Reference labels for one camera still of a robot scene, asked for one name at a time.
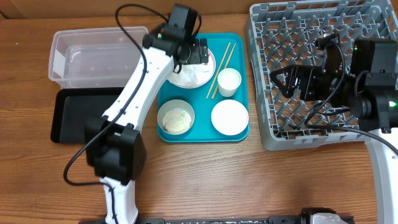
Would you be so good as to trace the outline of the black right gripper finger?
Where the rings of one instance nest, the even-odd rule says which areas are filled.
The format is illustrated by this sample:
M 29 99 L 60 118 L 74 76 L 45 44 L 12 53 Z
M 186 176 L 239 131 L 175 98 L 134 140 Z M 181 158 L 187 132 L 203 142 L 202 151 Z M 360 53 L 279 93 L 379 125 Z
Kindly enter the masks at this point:
M 282 90 L 281 93 L 285 98 L 297 98 L 297 99 L 302 99 L 302 91 L 299 89 L 286 89 Z
M 295 65 L 289 65 L 287 67 L 274 70 L 271 72 L 270 78 L 277 86 L 281 93 L 293 93 L 295 90 L 295 75 L 293 74 L 293 70 Z M 285 83 L 280 81 L 277 76 L 278 75 L 285 75 Z

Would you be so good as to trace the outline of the white napkin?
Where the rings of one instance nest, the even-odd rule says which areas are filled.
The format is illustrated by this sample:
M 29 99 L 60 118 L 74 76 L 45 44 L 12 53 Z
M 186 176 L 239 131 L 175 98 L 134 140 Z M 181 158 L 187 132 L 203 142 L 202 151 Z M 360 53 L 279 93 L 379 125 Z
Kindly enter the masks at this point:
M 177 84 L 187 88 L 195 88 L 204 84 L 210 75 L 211 69 L 207 65 L 183 65 L 177 76 Z

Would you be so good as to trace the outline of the white paper cup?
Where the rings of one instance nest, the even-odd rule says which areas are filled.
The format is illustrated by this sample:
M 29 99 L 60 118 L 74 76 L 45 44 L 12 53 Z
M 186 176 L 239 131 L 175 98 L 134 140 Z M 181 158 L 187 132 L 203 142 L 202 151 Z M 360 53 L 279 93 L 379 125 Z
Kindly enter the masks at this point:
M 241 74 L 233 68 L 225 68 L 218 74 L 218 90 L 223 97 L 231 97 L 241 84 Z

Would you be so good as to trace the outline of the pink small bowl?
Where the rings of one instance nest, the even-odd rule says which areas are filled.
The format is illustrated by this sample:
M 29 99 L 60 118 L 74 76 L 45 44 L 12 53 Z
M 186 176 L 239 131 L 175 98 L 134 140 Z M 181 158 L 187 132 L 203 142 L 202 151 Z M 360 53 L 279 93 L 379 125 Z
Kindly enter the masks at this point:
M 212 109 L 211 123 L 221 134 L 240 134 L 249 124 L 248 110 L 236 100 L 223 100 Z

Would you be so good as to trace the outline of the grey-green bowl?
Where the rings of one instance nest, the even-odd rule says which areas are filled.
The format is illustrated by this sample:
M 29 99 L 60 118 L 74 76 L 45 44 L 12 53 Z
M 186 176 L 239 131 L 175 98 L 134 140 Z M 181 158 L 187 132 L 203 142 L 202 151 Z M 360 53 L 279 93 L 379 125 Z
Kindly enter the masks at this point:
M 174 136 L 187 133 L 194 121 L 193 108 L 183 100 L 169 100 L 159 108 L 157 113 L 160 129 Z

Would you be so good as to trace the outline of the white rice pile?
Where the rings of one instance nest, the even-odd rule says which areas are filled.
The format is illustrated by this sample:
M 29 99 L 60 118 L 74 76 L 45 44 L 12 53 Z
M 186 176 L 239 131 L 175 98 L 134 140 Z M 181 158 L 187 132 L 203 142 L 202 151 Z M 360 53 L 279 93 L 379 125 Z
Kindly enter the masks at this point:
M 169 134 L 181 134 L 189 130 L 192 118 L 187 111 L 174 108 L 164 114 L 162 124 Z

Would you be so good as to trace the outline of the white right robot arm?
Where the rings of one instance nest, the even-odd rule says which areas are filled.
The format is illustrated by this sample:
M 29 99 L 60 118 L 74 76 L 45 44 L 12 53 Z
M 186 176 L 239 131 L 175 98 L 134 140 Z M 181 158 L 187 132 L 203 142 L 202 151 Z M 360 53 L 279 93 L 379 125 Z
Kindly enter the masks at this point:
M 364 136 L 373 167 L 377 222 L 397 223 L 397 42 L 355 40 L 349 72 L 339 38 L 318 38 L 315 45 L 325 53 L 323 65 L 289 65 L 271 72 L 270 78 L 286 98 L 299 89 L 301 100 L 320 102 L 304 121 L 307 128 Z M 359 127 L 310 124 L 326 103 L 349 111 Z

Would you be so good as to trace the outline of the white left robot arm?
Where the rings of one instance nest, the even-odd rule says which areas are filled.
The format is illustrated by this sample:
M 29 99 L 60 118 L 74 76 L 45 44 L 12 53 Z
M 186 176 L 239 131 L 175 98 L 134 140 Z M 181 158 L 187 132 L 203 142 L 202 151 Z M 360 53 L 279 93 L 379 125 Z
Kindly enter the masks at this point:
M 107 214 L 103 223 L 135 223 L 135 180 L 147 151 L 141 130 L 161 86 L 183 65 L 208 62 L 206 39 L 198 39 L 201 15 L 174 5 L 165 21 L 146 34 L 137 48 L 141 57 L 116 101 L 99 119 L 85 125 L 87 163 L 104 187 Z

